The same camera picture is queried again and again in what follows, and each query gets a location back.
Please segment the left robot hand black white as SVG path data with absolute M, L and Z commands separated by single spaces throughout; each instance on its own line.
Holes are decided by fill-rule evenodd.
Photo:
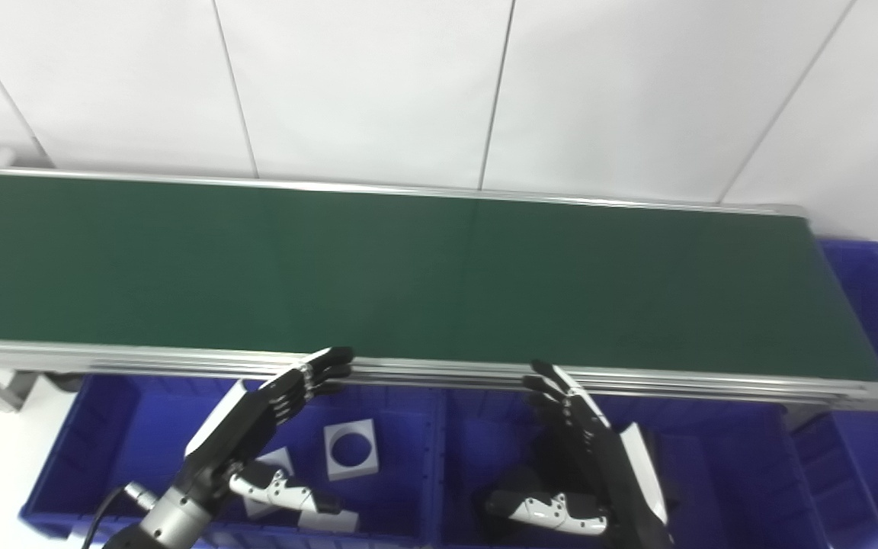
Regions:
M 257 458 L 313 397 L 338 388 L 335 379 L 351 375 L 353 359 L 351 347 L 322 348 L 258 388 L 234 383 L 186 448 L 173 489 L 216 517 L 229 500 L 232 472 Z

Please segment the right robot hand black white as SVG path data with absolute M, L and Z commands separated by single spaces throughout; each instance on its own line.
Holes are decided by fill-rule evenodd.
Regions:
M 544 475 L 519 468 L 483 500 L 501 520 L 597 538 L 613 548 L 672 548 L 669 504 L 647 438 L 619 428 L 561 366 L 534 359 L 527 404 L 548 427 L 557 460 Z

